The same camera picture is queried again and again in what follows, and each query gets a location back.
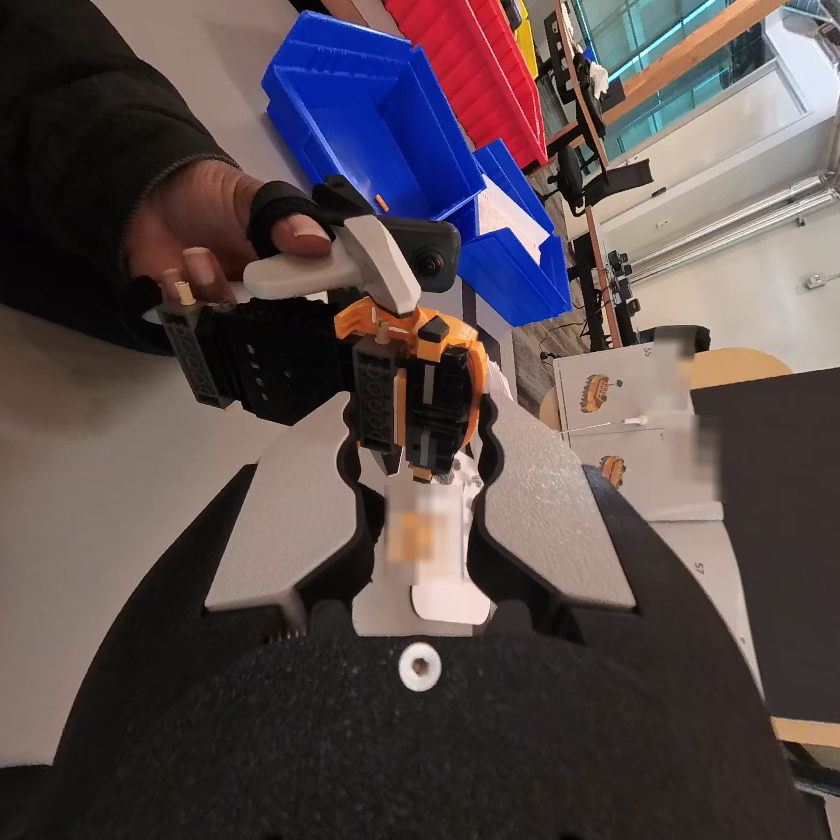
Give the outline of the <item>black backdrop panel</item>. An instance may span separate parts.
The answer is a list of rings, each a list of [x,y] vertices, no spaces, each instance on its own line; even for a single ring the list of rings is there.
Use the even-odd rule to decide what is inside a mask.
[[[723,520],[770,712],[837,725],[839,370],[691,396],[717,433]]]

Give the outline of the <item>red plastic bin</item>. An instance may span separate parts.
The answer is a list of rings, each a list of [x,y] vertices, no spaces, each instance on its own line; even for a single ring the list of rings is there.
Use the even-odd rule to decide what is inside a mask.
[[[477,149],[502,140],[522,169],[546,165],[538,89],[496,1],[387,1],[402,34],[421,46]]]

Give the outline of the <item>blue plastic bin with paper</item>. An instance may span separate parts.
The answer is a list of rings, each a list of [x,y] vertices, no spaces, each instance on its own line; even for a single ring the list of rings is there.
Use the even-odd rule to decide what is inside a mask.
[[[461,238],[460,278],[512,327],[570,312],[571,288],[564,243],[554,233],[554,222],[537,193],[503,140],[488,143],[472,156],[481,176],[488,175],[546,230],[552,225],[553,234],[542,244],[542,258],[537,265],[509,229],[479,234],[476,195],[448,217]]]

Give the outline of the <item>metal pipes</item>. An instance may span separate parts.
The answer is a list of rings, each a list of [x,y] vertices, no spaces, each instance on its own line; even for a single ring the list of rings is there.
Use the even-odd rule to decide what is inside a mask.
[[[740,245],[785,224],[803,227],[809,216],[837,202],[838,171],[829,170],[819,175],[810,175],[742,206],[645,254],[622,251],[619,259],[622,265],[630,265],[633,283],[643,282]]]

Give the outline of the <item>black office chair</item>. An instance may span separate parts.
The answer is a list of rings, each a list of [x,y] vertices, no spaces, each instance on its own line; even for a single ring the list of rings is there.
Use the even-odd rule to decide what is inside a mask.
[[[649,160],[601,171],[585,184],[578,161],[568,147],[561,149],[557,163],[556,186],[573,217],[584,216],[587,207],[593,207],[607,197],[647,186],[654,181]]]

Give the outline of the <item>wooden edged office desk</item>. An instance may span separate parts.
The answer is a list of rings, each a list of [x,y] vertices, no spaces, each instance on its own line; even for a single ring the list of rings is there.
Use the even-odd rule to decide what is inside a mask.
[[[623,347],[615,303],[606,271],[592,208],[584,209],[585,231],[571,240],[574,269],[579,281],[584,308],[584,336],[590,351],[601,352]]]
[[[573,147],[585,144],[595,156],[597,164],[601,168],[602,172],[605,173],[608,168],[608,159],[602,142],[602,137],[595,126],[592,110],[588,107],[580,79],[577,75],[574,58],[579,54],[579,52],[576,45],[573,43],[572,36],[570,36],[572,27],[568,26],[567,23],[570,23],[571,19],[569,19],[569,21],[566,20],[569,15],[566,13],[565,9],[565,2],[553,2],[553,10],[556,17],[556,23],[558,25],[560,43],[563,51],[563,60],[565,62],[565,67],[569,72],[570,84],[572,85],[572,91],[574,94],[575,121],[574,123],[570,123],[565,129],[557,134],[556,139],[567,140],[567,144]]]

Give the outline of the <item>lego instruction booklet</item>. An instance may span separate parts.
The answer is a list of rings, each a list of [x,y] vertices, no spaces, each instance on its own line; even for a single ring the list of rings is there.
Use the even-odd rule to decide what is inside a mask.
[[[560,430],[677,554],[717,608],[763,696],[736,554],[723,520],[715,439],[690,397],[693,346],[675,335],[552,362]],[[639,429],[563,431],[646,415]]]

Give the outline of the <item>person's left forearm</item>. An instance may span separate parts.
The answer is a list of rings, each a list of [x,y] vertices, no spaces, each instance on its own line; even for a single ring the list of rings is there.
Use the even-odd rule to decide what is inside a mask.
[[[235,161],[92,2],[2,2],[1,52],[2,306],[171,355],[123,240],[168,176]]]

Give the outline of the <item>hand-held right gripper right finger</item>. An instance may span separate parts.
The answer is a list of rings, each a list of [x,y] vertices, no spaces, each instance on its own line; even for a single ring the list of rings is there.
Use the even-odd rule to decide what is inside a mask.
[[[479,475],[467,570],[494,603],[631,612],[634,594],[591,485],[561,434],[505,395],[479,408]]]

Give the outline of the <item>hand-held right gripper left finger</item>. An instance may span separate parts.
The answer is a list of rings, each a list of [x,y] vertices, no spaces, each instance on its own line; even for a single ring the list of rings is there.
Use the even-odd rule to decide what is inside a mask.
[[[371,582],[382,499],[361,483],[355,401],[340,392],[260,458],[205,600],[210,612],[352,606]]]

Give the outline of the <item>yellow plastic bin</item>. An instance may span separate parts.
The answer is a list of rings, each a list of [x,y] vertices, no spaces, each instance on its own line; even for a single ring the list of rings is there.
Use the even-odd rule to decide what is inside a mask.
[[[506,16],[526,67],[532,79],[536,80],[539,75],[538,59],[528,9],[523,1],[499,1],[499,4]]]

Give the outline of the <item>orange and black lego car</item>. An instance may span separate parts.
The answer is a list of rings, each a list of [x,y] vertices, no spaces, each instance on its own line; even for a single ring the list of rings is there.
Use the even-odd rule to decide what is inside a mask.
[[[462,321],[425,308],[398,318],[367,296],[211,303],[169,275],[176,298],[156,311],[199,403],[290,427],[347,392],[358,448],[387,476],[405,461],[421,482],[473,438],[488,357]]]

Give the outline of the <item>person's left hand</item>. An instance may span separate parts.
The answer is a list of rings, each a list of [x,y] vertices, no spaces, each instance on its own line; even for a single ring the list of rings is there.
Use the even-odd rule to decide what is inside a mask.
[[[247,237],[251,205],[263,182],[222,161],[174,171],[143,199],[122,252],[131,278],[149,277],[163,298],[189,284],[197,300],[236,302],[233,283],[257,260]]]

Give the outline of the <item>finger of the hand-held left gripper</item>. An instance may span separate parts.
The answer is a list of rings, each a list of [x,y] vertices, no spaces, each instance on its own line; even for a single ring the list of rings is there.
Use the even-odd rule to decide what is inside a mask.
[[[421,288],[394,237],[377,216],[351,217],[341,227],[341,243],[360,273],[360,289],[376,305],[399,318],[411,316]]]

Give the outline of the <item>large blue plastic bin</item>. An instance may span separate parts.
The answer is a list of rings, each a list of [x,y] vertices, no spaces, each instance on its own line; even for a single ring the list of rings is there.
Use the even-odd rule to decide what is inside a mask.
[[[486,188],[431,64],[408,40],[303,12],[262,88],[310,180],[342,175],[378,214],[438,221]]]

